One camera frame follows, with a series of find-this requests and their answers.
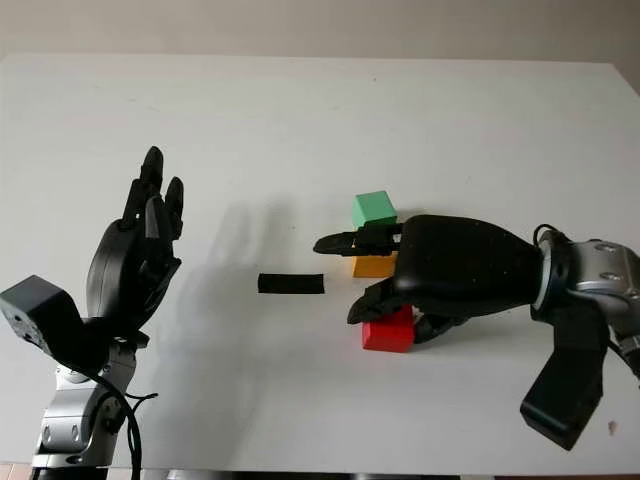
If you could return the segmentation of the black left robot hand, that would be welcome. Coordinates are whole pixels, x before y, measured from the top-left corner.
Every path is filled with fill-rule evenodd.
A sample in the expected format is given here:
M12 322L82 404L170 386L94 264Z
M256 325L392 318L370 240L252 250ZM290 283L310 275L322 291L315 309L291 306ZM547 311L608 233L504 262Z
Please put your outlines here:
M161 191L164 156L152 146L130 186L122 216L106 229L86 284L89 322L116 339L147 342L141 329L181 265L173 244L183 229L184 184Z

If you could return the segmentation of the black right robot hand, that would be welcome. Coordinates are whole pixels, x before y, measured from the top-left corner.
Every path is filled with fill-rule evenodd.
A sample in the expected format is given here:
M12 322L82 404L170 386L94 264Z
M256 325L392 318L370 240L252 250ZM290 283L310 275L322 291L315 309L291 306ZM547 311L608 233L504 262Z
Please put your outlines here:
M538 247L466 217L422 214L402 223L367 224L322 237L313 250L342 257L393 255L393 274L365 289L347 322L379 324L414 307L422 315L414 328L420 342L475 317L532 305L542 285Z

